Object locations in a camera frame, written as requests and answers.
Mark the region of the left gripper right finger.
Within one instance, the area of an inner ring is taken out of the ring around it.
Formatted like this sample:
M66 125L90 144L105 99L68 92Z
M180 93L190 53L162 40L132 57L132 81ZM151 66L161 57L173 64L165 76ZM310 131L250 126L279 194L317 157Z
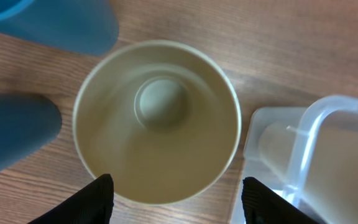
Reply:
M242 183L247 224L318 224L256 178L246 177Z

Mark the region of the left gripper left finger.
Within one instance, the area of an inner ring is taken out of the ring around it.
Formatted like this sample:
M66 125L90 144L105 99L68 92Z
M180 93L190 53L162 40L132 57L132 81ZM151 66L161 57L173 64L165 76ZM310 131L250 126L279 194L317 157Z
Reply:
M109 224L114 207L114 182L103 174L30 224Z

